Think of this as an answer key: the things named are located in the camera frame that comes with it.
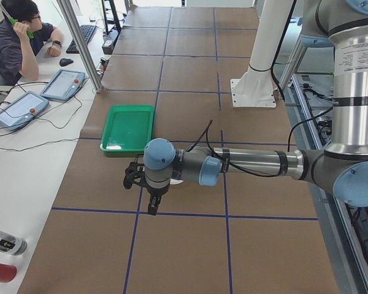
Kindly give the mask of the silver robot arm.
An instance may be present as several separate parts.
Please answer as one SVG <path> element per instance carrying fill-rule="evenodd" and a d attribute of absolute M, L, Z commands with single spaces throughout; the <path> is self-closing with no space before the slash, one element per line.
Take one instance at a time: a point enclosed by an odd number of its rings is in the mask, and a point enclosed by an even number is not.
<path fill-rule="evenodd" d="M 172 179 L 214 186 L 226 172 L 290 176 L 314 183 L 350 206 L 368 206 L 368 1 L 306 1 L 302 33 L 328 39 L 335 48 L 330 144 L 318 151 L 182 150 L 154 139 L 144 150 L 149 214 L 157 213 Z"/>

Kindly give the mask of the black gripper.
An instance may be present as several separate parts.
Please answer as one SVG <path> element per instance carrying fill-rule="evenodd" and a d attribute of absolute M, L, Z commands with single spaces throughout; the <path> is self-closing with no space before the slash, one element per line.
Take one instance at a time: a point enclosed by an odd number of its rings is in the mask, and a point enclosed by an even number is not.
<path fill-rule="evenodd" d="M 148 204 L 148 214 L 156 215 L 158 212 L 159 204 L 161 202 L 161 197 L 166 194 L 169 190 L 169 185 L 161 188 L 147 187 L 147 191 L 150 194 L 150 201 Z"/>

